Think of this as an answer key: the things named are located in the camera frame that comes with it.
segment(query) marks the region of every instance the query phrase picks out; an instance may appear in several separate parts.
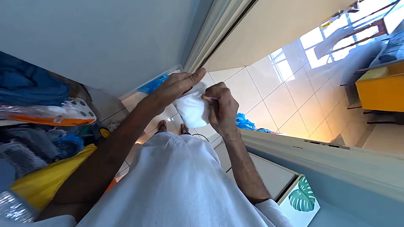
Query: forearm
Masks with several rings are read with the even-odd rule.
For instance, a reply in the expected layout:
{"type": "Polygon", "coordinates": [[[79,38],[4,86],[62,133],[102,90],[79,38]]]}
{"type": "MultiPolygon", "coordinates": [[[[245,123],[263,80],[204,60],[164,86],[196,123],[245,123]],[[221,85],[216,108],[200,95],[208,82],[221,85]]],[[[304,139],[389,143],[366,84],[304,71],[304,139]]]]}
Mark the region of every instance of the forearm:
{"type": "Polygon", "coordinates": [[[231,139],[223,138],[226,149],[229,153],[231,169],[233,170],[234,179],[241,192],[252,203],[260,203],[271,198],[261,177],[255,169],[248,152],[243,144],[241,135],[237,135],[231,139]]]}
{"type": "Polygon", "coordinates": [[[150,112],[146,108],[134,109],[67,178],[38,220],[62,214],[81,220],[108,188],[133,144],[154,117],[150,112]]]}

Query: hand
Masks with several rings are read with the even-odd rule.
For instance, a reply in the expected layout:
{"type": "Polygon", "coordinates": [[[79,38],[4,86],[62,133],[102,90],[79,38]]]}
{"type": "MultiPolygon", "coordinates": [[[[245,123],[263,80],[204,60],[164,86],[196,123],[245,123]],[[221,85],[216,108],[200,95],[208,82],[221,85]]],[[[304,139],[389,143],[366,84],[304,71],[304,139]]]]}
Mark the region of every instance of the hand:
{"type": "Polygon", "coordinates": [[[220,82],[207,88],[202,99],[209,104],[209,122],[216,132],[224,140],[238,139],[240,136],[240,130],[236,126],[238,103],[225,83],[220,82]]]}
{"type": "Polygon", "coordinates": [[[156,90],[144,98],[139,104],[155,116],[161,114],[166,106],[174,102],[184,92],[195,86],[206,74],[206,69],[200,68],[194,74],[173,73],[156,90]]]}

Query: paper towel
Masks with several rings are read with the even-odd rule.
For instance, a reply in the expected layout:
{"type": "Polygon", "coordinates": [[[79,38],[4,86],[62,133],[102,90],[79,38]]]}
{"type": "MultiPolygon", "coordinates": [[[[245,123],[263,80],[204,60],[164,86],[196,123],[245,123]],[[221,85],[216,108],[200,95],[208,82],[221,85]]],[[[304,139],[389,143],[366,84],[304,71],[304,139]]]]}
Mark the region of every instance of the paper towel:
{"type": "Polygon", "coordinates": [[[201,98],[206,88],[205,83],[199,82],[173,102],[188,128],[199,128],[209,124],[208,103],[201,98]]]}

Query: yellow cabinet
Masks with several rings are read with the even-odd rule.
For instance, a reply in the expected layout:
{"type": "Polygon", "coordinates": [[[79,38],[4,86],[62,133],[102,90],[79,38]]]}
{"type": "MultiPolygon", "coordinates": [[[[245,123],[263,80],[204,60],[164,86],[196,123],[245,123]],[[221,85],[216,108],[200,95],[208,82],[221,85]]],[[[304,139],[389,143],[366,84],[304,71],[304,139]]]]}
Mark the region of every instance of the yellow cabinet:
{"type": "Polygon", "coordinates": [[[404,62],[367,71],[356,89],[363,109],[404,112],[404,62]]]}

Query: blue pants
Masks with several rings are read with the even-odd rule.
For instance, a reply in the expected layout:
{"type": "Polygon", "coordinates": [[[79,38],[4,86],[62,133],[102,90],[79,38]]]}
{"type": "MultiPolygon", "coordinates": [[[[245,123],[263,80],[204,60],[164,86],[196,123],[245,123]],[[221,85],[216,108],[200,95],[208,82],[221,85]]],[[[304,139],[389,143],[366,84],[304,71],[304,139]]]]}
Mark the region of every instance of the blue pants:
{"type": "MultiPolygon", "coordinates": [[[[157,131],[154,135],[156,135],[157,133],[160,133],[160,132],[167,132],[167,131],[161,131],[161,130],[159,130],[159,131],[157,131]]],[[[181,135],[191,135],[189,132],[184,132],[183,134],[181,134],[181,135]]]]}

